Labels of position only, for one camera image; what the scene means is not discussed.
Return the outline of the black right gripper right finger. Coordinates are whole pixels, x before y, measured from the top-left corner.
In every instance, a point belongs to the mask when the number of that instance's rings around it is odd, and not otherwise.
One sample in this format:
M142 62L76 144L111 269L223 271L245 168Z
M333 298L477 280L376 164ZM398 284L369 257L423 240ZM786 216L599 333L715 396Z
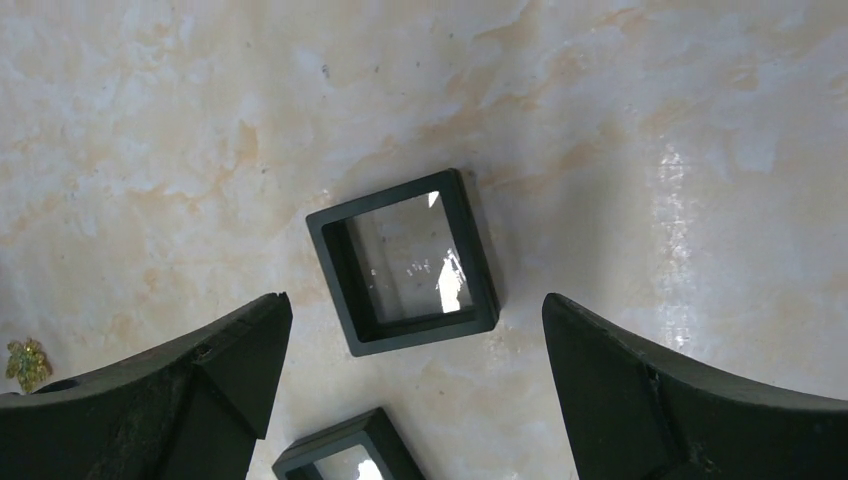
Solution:
M709 366L567 297L542 307L583 479L843 479L847 404Z

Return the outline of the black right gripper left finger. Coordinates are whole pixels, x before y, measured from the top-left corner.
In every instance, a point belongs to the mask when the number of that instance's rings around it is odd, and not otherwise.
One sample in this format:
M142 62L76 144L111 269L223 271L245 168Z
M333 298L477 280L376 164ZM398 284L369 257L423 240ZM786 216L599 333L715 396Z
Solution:
M290 299L269 293L111 365L1 398L5 479L242 479L268 432Z

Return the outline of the small gold brooch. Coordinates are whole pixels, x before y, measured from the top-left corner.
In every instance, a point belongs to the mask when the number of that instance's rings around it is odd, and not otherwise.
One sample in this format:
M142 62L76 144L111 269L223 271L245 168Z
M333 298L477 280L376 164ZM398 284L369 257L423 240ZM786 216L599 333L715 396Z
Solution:
M37 340L12 340L7 344L7 350L9 358L5 378L15 380L24 393L33 393L52 376L52 365Z

